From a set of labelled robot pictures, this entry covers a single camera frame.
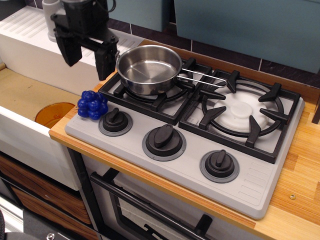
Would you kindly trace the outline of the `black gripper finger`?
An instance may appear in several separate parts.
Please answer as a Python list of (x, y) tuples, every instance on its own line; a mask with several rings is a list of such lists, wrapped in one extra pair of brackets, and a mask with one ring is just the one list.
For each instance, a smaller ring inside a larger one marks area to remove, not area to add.
[(119, 55), (117, 48), (99, 48), (94, 52), (95, 65), (100, 81), (104, 81), (116, 69), (116, 61)]
[(56, 32), (55, 38), (65, 62), (72, 67), (82, 58), (81, 45), (73, 36), (61, 36)]

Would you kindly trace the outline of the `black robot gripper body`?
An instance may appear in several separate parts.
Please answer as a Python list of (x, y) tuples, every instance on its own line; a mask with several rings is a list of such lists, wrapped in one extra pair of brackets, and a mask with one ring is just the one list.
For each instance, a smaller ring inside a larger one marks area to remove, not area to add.
[(62, 9), (51, 16), (54, 35), (75, 37), (81, 47), (92, 51), (117, 48), (118, 38), (108, 29), (109, 13), (116, 7), (113, 0), (62, 0)]

